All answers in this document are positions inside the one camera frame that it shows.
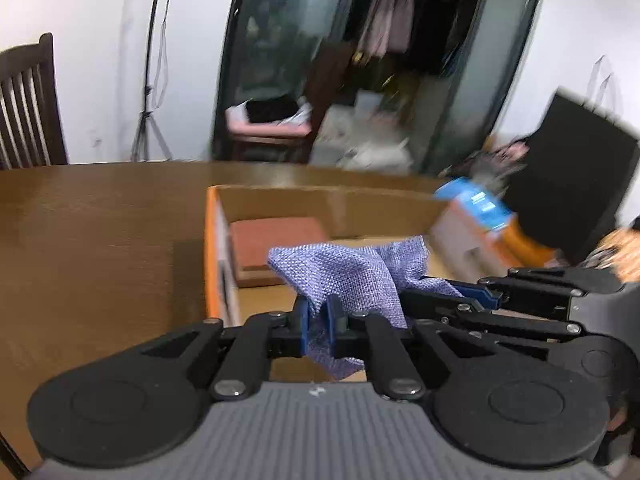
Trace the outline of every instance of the white wall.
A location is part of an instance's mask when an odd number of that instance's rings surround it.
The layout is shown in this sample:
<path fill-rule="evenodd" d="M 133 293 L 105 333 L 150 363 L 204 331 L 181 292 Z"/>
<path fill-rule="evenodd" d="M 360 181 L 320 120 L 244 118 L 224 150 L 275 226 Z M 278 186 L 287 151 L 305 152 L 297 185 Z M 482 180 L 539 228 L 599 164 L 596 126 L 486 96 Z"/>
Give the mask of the white wall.
<path fill-rule="evenodd" d="M 164 1 L 159 4 L 155 52 Z M 207 158 L 230 3 L 171 0 L 170 81 L 156 118 L 175 158 Z M 142 106 L 150 6 L 151 0 L 0 0 L 0 50 L 53 33 L 71 163 L 128 159 Z M 151 155 L 160 158 L 154 140 L 151 146 Z"/>
<path fill-rule="evenodd" d="M 583 96 L 593 63 L 603 54 L 620 83 L 618 113 L 640 138 L 640 0 L 542 0 L 520 74 L 498 120 L 499 142 L 535 131 L 558 87 Z M 619 216 L 640 215 L 640 180 Z"/>

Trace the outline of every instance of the wooden chair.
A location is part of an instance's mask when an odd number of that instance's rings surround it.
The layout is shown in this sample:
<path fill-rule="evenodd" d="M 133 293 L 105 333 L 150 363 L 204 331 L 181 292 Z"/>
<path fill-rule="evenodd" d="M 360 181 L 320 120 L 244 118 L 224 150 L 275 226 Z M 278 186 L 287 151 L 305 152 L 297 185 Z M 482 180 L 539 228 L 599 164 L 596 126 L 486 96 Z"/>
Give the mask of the wooden chair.
<path fill-rule="evenodd" d="M 340 89 L 342 79 L 353 55 L 351 43 L 323 41 L 311 63 L 303 95 L 313 107 L 309 124 L 304 127 L 285 127 L 282 133 L 260 134 L 252 125 L 246 130 L 227 127 L 231 145 L 231 160 L 242 160 L 251 146 L 274 146 L 285 151 L 285 162 L 307 164 L 322 121 Z"/>
<path fill-rule="evenodd" d="M 0 169 L 67 163 L 48 32 L 0 52 Z"/>

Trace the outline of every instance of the glass panel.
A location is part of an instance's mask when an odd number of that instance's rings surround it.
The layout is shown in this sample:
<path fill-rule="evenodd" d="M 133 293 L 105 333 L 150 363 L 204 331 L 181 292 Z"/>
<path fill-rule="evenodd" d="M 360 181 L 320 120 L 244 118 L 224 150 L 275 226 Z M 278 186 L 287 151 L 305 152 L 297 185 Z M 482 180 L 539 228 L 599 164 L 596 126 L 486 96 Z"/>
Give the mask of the glass panel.
<path fill-rule="evenodd" d="M 338 0 L 244 0 L 246 27 L 234 46 L 231 100 L 299 94 L 337 5 Z"/>
<path fill-rule="evenodd" d="M 482 146 L 513 79 L 535 4 L 485 0 L 459 86 L 430 145 L 427 173 L 438 173 Z"/>

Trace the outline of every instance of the ribbed gray surface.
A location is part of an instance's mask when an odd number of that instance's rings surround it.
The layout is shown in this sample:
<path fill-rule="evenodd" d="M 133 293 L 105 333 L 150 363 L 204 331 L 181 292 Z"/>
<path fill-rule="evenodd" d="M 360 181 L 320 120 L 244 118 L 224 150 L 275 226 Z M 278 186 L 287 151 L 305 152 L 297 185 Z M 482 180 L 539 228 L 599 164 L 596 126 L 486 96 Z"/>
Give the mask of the ribbed gray surface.
<path fill-rule="evenodd" d="M 151 462 L 83 470 L 47 461 L 34 480 L 603 480 L 587 463 L 553 471 L 487 465 L 448 444 L 420 407 L 369 383 L 265 383 L 215 404 L 182 446 Z"/>

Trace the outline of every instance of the black circular joint cover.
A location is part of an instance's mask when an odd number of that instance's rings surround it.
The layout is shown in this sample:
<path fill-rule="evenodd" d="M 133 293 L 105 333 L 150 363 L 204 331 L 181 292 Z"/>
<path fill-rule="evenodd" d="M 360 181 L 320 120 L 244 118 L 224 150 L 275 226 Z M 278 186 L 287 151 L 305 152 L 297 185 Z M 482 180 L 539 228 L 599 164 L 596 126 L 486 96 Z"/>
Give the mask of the black circular joint cover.
<path fill-rule="evenodd" d="M 433 409 L 463 450 L 521 468 L 592 458 L 609 421 L 595 384 L 515 354 L 462 360 L 434 394 Z"/>
<path fill-rule="evenodd" d="M 163 362 L 108 363 L 66 372 L 31 396 L 27 419 L 41 454 L 113 468 L 149 460 L 196 428 L 204 394 Z"/>
<path fill-rule="evenodd" d="M 546 360 L 599 384 L 613 412 L 620 409 L 638 375 L 638 360 L 631 348 L 601 335 L 554 345 Z"/>

